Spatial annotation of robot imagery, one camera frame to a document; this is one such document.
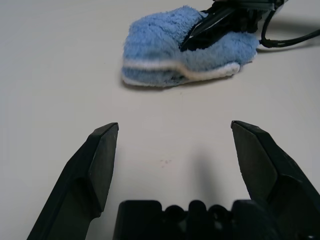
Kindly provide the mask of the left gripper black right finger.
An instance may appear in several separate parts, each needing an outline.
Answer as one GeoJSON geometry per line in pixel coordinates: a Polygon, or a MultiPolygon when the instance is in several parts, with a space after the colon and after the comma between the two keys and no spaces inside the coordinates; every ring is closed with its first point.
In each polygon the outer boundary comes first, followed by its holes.
{"type": "Polygon", "coordinates": [[[298,164],[256,125],[231,123],[250,198],[266,209],[286,240],[320,238],[320,194],[298,164]]]}

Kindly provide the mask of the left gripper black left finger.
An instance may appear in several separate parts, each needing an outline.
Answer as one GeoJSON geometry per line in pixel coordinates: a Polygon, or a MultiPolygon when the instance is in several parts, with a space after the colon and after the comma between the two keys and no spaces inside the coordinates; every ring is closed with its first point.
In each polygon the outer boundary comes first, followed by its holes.
{"type": "Polygon", "coordinates": [[[63,168],[29,240],[84,240],[105,209],[113,177],[119,125],[95,129],[63,168]]]}

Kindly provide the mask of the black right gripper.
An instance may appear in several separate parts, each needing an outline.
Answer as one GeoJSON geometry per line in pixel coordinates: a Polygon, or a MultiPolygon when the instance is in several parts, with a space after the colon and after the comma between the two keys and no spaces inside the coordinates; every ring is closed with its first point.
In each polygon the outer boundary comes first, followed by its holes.
{"type": "Polygon", "coordinates": [[[206,49],[228,32],[254,33],[263,15],[275,10],[274,0],[215,0],[187,33],[181,50],[206,49]]]}

